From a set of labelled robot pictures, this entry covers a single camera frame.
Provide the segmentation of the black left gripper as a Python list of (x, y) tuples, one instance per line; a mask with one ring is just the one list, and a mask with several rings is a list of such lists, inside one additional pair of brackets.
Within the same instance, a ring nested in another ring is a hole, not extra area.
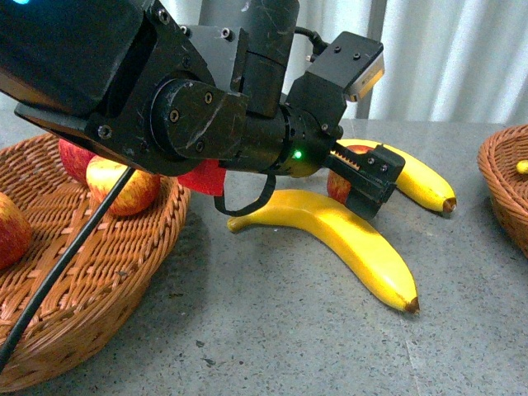
[(344, 206), (365, 220), (376, 216), (394, 192), (405, 160), (382, 144), (363, 154), (334, 144), (343, 135), (339, 123), (347, 108), (346, 77), (309, 69), (285, 96), (276, 80), (246, 81), (243, 92), (250, 97), (246, 131), (225, 168), (306, 177), (325, 161), (329, 171), (351, 183)]

